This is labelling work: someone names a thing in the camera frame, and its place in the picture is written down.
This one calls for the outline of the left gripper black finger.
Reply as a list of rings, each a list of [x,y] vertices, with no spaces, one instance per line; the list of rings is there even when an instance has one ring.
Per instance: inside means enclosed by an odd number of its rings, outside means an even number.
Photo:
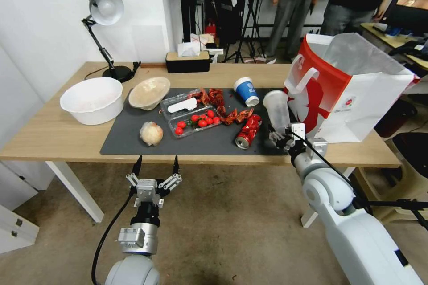
[[[175,156],[173,163],[173,173],[162,183],[159,184],[159,194],[169,194],[182,182],[182,176],[180,174],[180,166],[178,162],[178,156]]]
[[[141,165],[142,165],[142,155],[139,156],[139,158],[133,165],[131,173],[126,175],[126,179],[128,180],[128,182],[132,187],[136,187],[139,182],[138,176],[140,174]]]

